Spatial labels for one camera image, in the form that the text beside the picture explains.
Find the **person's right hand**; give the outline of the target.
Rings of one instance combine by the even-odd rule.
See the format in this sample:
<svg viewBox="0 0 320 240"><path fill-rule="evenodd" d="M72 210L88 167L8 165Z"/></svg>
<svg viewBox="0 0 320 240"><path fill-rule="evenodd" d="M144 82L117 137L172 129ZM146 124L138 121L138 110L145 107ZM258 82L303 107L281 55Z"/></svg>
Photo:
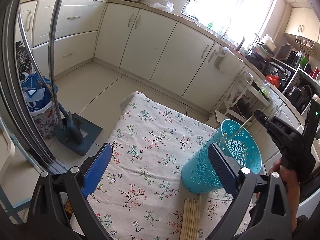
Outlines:
<svg viewBox="0 0 320 240"><path fill-rule="evenodd" d="M277 159L269 173L278 172L281 176L283 182L287 186L287 198L290 206L290 216L291 216L291 228L294 231L297 227L297 211L299 206L299 196L300 196L300 186L297 179L296 172L294 170L288 170L283 165L281 165L280 159Z"/></svg>

